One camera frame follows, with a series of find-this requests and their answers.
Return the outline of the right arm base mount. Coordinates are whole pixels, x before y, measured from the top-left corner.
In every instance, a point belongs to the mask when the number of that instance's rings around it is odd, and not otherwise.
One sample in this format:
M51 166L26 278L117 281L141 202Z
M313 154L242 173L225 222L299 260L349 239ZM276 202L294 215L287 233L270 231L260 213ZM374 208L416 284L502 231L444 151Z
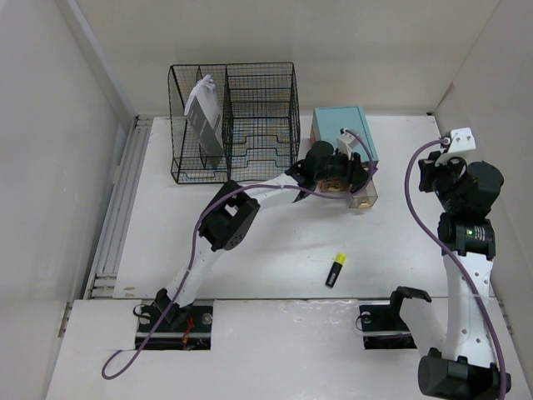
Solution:
M401 319L401 306L406 299L421 299L431 303L430 295L413 287L399 286L388 303L367 302L359 306L356 322L363 333L366 350L416 349L414 339L406 323Z

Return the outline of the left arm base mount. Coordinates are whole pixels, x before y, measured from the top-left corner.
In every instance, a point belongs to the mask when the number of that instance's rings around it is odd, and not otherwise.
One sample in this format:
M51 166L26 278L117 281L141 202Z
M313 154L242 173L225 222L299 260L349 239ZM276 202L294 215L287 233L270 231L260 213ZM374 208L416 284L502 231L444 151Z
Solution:
M143 347L145 350L163 351L204 351L212 345L214 302L207 300L195 301L188 306L184 315L176 322L169 323L163 319L153 335ZM132 310L137 318L135 349L142 346L145 338L155 326L160 313L152 303L139 303Z

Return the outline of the yellow cap highlighter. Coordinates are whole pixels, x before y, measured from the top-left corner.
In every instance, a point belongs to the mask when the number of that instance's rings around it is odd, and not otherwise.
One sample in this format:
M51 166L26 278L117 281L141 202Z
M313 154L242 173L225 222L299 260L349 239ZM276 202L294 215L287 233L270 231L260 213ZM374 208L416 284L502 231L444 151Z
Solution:
M338 279L345 262L346 254L338 253L331 265L330 271L325 281L325 286L327 288L333 288L335 286L336 280Z

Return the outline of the aluminium rail frame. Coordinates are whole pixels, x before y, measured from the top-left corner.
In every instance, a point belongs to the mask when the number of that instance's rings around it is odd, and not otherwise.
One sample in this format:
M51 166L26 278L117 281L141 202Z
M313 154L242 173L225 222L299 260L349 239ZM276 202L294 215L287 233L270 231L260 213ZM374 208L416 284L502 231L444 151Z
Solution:
M153 119L146 116L132 121L120 163L112 175L112 193L82 288L83 300L113 296L152 124Z

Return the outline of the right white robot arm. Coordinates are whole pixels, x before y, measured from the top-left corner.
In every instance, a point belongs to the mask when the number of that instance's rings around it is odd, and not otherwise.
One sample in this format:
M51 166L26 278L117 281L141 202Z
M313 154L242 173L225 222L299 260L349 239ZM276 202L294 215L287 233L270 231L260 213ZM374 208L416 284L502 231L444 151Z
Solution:
M395 328L408 327L421 355L422 394L439 399L502 399L511 390L501 343L488 314L496 235L488 214L504 178L487 162L431 152L412 158L420 191L434 193L444 211L430 238L441 248L447 280L447 325L436 318L430 295L399 287L386 307Z

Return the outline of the teal drawer box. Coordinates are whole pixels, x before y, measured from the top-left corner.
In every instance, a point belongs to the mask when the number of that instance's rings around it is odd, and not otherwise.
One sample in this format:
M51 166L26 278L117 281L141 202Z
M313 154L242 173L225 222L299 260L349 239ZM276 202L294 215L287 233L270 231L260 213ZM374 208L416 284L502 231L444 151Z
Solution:
M311 143L317 142L330 143L333 155L348 161L348 164L331 161L330 170L320 175L319 190L350 193L350 208L372 208L378 199L373 176L379 157L363 107L314 109Z

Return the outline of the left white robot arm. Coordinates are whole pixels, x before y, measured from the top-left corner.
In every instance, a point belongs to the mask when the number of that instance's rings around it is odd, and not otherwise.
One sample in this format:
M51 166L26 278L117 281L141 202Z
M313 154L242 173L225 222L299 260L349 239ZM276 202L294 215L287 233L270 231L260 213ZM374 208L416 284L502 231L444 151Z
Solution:
M195 224L188 264L155 296L159 323L171 331L184 325L203 279L222 254L241 244L260 211L310 195L350 198L366 188L376 172L376 160L367 145L362 148L366 162L358 152L345 154L318 141L278 177L247 186L224 183Z

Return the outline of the grey setup guide booklet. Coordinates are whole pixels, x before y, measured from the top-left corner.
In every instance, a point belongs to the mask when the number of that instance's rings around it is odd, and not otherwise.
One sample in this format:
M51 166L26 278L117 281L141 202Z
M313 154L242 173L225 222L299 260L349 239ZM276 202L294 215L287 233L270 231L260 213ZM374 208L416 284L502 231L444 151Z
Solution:
M222 107L211 75L205 75L191 90L184 113L200 145L203 162L218 168L223 155Z

